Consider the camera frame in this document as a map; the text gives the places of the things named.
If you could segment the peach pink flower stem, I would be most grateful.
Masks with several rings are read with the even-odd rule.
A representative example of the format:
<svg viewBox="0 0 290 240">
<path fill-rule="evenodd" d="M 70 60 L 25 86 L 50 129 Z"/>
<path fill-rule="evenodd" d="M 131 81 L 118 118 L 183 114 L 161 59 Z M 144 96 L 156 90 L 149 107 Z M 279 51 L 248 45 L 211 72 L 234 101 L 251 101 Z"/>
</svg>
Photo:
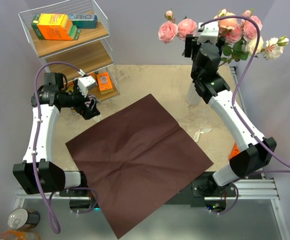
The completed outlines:
<svg viewBox="0 0 290 240">
<path fill-rule="evenodd" d="M 220 10 L 216 16 L 214 16 L 214 19 L 220 18 L 220 17 L 232 17 L 235 16 L 234 13 L 227 11 L 225 8 Z M 227 18 L 223 20 L 218 21 L 219 25 L 219 33 L 227 33 L 235 29 L 236 25 L 238 24 L 238 21 L 235 18 Z"/>
</svg>

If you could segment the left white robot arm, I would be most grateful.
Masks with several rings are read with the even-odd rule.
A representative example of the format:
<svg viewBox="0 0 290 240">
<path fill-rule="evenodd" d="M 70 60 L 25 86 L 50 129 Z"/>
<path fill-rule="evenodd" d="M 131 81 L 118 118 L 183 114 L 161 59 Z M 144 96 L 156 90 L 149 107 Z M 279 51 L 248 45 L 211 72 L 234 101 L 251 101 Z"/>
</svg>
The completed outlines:
<svg viewBox="0 0 290 240">
<path fill-rule="evenodd" d="M 29 144 L 23 160 L 13 166 L 13 175 L 28 195 L 38 194 L 37 184 L 44 193 L 61 192 L 70 188 L 77 196 L 88 192 L 86 176 L 82 171 L 64 171 L 53 163 L 54 130 L 62 108 L 73 108 L 85 120 L 100 115 L 97 101 L 88 95 L 96 80 L 91 76 L 79 77 L 72 89 L 63 81 L 62 73 L 48 72 L 44 84 L 31 98 L 33 123 Z"/>
</svg>

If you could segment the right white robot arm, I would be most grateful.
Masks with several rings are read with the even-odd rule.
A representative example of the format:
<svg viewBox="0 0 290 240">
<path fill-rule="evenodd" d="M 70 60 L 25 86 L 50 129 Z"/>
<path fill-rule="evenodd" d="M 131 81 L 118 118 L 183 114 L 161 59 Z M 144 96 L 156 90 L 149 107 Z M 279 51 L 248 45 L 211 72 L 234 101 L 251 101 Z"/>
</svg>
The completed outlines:
<svg viewBox="0 0 290 240">
<path fill-rule="evenodd" d="M 207 190 L 212 196 L 225 191 L 225 185 L 267 166 L 277 143 L 265 137 L 248 119 L 235 101 L 227 82 L 218 74 L 222 43 L 199 42 L 197 36 L 186 36 L 184 56 L 193 61 L 191 92 L 197 94 L 221 118 L 232 134 L 239 154 L 228 165 L 209 178 Z"/>
</svg>

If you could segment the red wrapping paper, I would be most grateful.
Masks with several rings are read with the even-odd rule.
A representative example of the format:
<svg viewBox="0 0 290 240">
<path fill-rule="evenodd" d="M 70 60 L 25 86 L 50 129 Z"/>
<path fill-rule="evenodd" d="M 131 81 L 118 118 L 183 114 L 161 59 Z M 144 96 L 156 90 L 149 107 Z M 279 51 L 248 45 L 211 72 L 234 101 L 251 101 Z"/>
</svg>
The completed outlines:
<svg viewBox="0 0 290 240">
<path fill-rule="evenodd" d="M 212 161 L 151 95 L 66 143 L 117 238 L 212 166 Z"/>
</svg>

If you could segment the cream white flower stem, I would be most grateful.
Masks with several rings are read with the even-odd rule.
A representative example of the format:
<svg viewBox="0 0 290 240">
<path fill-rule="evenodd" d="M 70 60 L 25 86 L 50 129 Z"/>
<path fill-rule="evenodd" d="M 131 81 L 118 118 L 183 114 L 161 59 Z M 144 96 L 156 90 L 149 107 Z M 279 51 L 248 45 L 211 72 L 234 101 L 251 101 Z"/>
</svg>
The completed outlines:
<svg viewBox="0 0 290 240">
<path fill-rule="evenodd" d="M 225 43 L 223 48 L 224 57 L 221 57 L 220 66 L 231 62 L 246 61 L 252 55 L 256 43 L 256 38 L 250 41 L 241 38 L 236 43 Z M 283 54 L 284 48 L 288 43 L 289 39 L 286 36 L 280 38 L 272 37 L 266 42 L 260 37 L 255 57 L 262 56 L 266 60 L 276 60 Z"/>
</svg>

